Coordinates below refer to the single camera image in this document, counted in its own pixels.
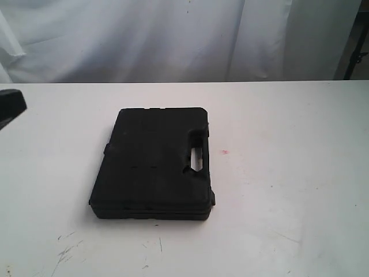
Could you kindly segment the black plastic tool case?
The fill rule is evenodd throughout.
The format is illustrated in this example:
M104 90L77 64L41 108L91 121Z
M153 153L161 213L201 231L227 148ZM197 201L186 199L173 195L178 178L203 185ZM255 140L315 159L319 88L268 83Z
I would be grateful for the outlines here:
M208 112L202 107L119 111L89 198L100 219L206 220Z

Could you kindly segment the white backdrop curtain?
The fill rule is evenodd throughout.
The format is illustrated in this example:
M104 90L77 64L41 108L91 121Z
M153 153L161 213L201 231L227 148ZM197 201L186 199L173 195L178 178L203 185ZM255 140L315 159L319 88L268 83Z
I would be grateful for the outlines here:
M2 1L2 83L331 80L359 1Z

